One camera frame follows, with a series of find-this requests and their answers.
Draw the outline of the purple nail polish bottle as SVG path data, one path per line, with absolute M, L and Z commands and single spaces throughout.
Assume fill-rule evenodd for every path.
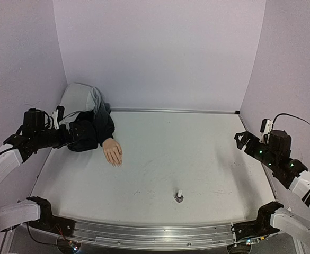
M 176 193 L 174 194 L 174 199 L 177 203 L 181 203 L 184 200 L 184 196 L 183 195 L 179 196 L 178 193 Z

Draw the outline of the white nail polish cap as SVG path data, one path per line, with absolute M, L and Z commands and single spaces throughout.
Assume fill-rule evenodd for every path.
M 178 190 L 178 192 L 177 192 L 177 197 L 181 197 L 182 196 L 182 193 L 183 193 L 183 191 L 180 189 L 180 190 Z

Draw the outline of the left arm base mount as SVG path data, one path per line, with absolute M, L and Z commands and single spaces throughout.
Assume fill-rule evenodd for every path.
M 51 203 L 44 198 L 32 196 L 27 200 L 35 202 L 40 207 L 39 218 L 29 221 L 29 226 L 45 232 L 62 234 L 65 237 L 72 236 L 75 227 L 74 220 L 53 215 Z

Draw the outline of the mannequin hand with long nails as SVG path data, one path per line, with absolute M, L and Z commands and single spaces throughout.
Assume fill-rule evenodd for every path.
M 108 163 L 114 167 L 122 165 L 122 149 L 115 139 L 106 139 L 102 143 L 102 149 Z

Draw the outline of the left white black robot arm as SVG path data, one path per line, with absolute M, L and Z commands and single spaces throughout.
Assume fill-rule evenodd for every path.
M 17 167 L 25 163 L 40 149 L 58 149 L 75 143 L 84 133 L 76 122 L 59 124 L 64 107 L 57 106 L 52 115 L 30 108 L 24 113 L 23 124 L 15 134 L 8 137 L 0 147 L 0 183 Z M 20 224 L 42 231 L 70 237 L 75 221 L 53 215 L 48 200 L 32 196 L 25 200 L 0 207 L 0 232 Z

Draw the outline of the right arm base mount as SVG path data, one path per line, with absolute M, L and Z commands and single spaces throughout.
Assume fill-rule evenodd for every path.
M 258 209 L 255 220 L 234 224 L 231 231 L 235 234 L 236 241 L 267 237 L 280 232 L 270 224 L 272 215 L 280 208 L 284 206 L 278 202 L 270 202 Z

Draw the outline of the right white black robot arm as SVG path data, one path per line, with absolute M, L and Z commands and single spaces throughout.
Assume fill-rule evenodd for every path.
M 285 131 L 272 130 L 268 139 L 260 140 L 245 131 L 235 134 L 234 139 L 238 149 L 270 169 L 273 177 L 310 210 L 310 171 L 301 161 L 290 157 L 291 136 Z M 247 245 L 284 232 L 310 248 L 310 221 L 293 214 L 276 201 L 260 207 L 255 220 L 234 224 L 232 232 L 237 243 Z

